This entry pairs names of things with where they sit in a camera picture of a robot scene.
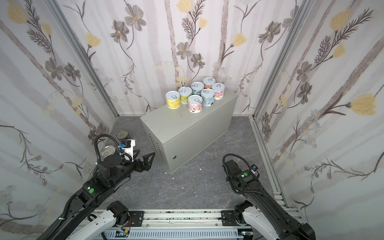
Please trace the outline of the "blue labelled tin can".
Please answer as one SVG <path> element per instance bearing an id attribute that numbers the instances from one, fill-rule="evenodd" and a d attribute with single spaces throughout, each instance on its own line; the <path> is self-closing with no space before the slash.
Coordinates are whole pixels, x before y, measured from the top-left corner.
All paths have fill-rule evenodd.
<path id="1" fill-rule="evenodd" d="M 118 155 L 117 149 L 114 146 L 105 146 L 101 152 L 100 155 L 102 158 L 106 158 L 108 156 Z"/>

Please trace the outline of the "orange labelled can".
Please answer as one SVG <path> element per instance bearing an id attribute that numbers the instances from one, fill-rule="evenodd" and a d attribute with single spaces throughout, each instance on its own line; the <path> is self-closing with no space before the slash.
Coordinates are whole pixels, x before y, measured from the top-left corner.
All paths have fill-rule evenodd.
<path id="1" fill-rule="evenodd" d="M 211 89 L 212 85 L 216 83 L 216 79 L 212 77 L 206 77 L 203 79 L 204 89 Z"/>

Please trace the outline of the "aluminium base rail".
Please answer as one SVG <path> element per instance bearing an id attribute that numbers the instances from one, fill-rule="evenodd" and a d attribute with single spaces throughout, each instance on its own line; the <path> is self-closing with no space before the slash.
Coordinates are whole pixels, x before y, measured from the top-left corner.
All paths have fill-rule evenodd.
<path id="1" fill-rule="evenodd" d="M 237 229 L 243 240 L 267 240 L 252 226 L 246 224 L 241 210 L 202 209 L 202 210 L 131 210 L 128 225 L 108 227 L 102 222 L 98 230 L 97 222 L 84 221 L 81 227 L 91 225 L 96 235 L 94 240 L 107 240 L 104 231 L 119 230 L 129 234 L 131 230 L 176 230 L 176 229 Z"/>

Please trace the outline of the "light blue can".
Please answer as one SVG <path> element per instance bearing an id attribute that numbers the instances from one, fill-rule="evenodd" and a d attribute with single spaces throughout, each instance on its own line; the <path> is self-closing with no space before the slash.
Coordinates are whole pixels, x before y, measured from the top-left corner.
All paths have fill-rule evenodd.
<path id="1" fill-rule="evenodd" d="M 201 97 L 203 99 L 203 106 L 212 106 L 215 101 L 215 91 L 212 89 L 203 89 L 201 91 Z"/>

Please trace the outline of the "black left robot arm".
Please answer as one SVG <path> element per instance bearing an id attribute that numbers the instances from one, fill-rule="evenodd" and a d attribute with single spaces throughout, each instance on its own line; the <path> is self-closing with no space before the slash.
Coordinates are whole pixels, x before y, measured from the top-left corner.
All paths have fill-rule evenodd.
<path id="1" fill-rule="evenodd" d="M 142 161 L 128 162 L 117 155 L 106 157 L 97 165 L 96 175 L 68 199 L 62 214 L 38 239 L 66 239 L 89 214 L 116 192 L 118 185 L 129 178 L 133 172 L 149 171 L 155 155 L 153 152 L 144 155 Z"/>

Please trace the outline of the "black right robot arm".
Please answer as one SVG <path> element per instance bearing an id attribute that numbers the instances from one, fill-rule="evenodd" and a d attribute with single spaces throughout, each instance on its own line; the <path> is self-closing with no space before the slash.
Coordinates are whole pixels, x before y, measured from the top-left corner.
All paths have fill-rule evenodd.
<path id="1" fill-rule="evenodd" d="M 251 206 L 241 210 L 244 222 L 252 226 L 267 240 L 315 240 L 314 229 L 292 217 L 265 191 L 252 170 L 241 170 L 233 160 L 223 161 L 223 169 L 232 191 L 246 195 Z"/>

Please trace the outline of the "pink labelled white-lid can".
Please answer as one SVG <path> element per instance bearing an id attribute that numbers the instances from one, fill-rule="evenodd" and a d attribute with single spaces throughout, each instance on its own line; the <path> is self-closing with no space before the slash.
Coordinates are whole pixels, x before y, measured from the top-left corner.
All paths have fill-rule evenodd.
<path id="1" fill-rule="evenodd" d="M 188 97 L 188 110 L 191 113 L 200 113 L 203 107 L 203 99 L 199 95 L 191 95 Z"/>

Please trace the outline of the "grey metal cabinet box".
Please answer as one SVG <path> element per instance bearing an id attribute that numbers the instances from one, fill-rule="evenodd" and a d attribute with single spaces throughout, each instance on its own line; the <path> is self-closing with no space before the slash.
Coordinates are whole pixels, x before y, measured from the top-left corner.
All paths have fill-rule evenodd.
<path id="1" fill-rule="evenodd" d="M 156 156 L 170 173 L 228 132 L 237 98 L 225 92 L 222 100 L 199 113 L 191 113 L 186 105 L 175 110 L 163 106 L 141 117 Z"/>

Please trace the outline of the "yellow labelled can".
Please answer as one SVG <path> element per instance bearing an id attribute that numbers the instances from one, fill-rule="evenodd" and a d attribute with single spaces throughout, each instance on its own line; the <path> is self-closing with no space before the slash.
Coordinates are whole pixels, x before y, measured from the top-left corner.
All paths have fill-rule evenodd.
<path id="1" fill-rule="evenodd" d="M 178 109 L 181 105 L 180 93 L 177 91 L 169 91 L 166 93 L 167 107 L 169 109 Z"/>

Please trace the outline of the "dark blue tomato can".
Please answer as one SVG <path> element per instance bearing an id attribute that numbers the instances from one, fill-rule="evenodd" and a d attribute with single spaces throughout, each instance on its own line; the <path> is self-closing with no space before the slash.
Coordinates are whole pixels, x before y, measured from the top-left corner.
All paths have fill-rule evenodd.
<path id="1" fill-rule="evenodd" d="M 118 133 L 117 133 L 117 138 L 122 141 L 122 140 L 128 140 L 130 139 L 130 135 L 129 133 L 126 131 L 126 130 L 120 130 Z"/>

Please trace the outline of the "green labelled can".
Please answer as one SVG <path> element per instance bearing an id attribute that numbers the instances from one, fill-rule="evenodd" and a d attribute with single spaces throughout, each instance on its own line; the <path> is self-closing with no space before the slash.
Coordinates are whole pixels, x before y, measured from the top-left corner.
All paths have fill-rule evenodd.
<path id="1" fill-rule="evenodd" d="M 179 89 L 181 104 L 187 105 L 188 104 L 188 98 L 189 98 L 189 96 L 192 95 L 192 93 L 193 93 L 193 91 L 190 87 L 181 87 Z"/>

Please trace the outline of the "teal labelled white-lid can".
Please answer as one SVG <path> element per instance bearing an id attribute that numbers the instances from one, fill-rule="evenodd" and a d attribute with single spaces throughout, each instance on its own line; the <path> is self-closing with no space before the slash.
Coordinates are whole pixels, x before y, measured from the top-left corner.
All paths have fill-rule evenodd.
<path id="1" fill-rule="evenodd" d="M 201 95 L 202 90 L 205 88 L 204 83 L 194 82 L 191 84 L 192 95 Z"/>

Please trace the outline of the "pink fruit labelled can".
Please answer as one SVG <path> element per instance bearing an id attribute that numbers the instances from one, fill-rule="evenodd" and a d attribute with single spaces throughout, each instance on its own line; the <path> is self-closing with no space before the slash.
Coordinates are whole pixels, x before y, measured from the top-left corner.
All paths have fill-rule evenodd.
<path id="1" fill-rule="evenodd" d="M 216 101 L 223 99 L 225 89 L 226 89 L 225 85 L 221 83 L 215 83 L 212 85 L 212 90 L 215 92 L 214 98 Z"/>

